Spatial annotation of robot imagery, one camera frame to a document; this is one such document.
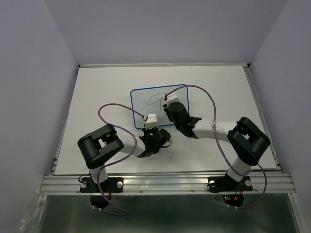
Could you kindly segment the blue framed whiteboard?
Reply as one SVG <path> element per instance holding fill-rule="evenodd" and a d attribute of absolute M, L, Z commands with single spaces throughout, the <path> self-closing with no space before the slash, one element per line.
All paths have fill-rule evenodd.
<path fill-rule="evenodd" d="M 182 88 L 175 93 L 186 110 L 189 110 L 188 89 L 179 84 L 133 89 L 130 92 L 132 109 L 145 116 L 148 114 L 156 114 L 159 127 L 171 126 L 173 123 L 168 120 L 163 108 L 164 95 L 180 86 Z"/>

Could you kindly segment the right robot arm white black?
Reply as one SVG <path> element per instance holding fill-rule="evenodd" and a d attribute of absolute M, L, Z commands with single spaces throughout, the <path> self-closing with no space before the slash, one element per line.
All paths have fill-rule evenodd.
<path fill-rule="evenodd" d="M 224 185 L 235 189 L 241 184 L 244 176 L 256 166 L 271 144 L 267 135 L 250 119 L 242 117 L 237 122 L 211 122 L 188 114 L 180 102 L 163 105 L 164 111 L 177 130 L 184 136 L 194 139 L 214 139 L 225 159 L 220 141 L 228 142 L 237 154 L 237 158 L 229 164 L 229 170 L 224 176 Z"/>

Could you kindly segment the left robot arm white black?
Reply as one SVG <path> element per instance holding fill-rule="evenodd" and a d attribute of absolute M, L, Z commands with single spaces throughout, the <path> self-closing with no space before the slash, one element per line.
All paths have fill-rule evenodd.
<path fill-rule="evenodd" d="M 108 187 L 108 174 L 103 166 L 117 153 L 147 158 L 172 144 L 171 136 L 165 129 L 153 127 L 143 128 L 142 131 L 143 136 L 133 137 L 107 124 L 78 140 L 77 145 L 92 177 L 91 185 L 97 191 Z"/>

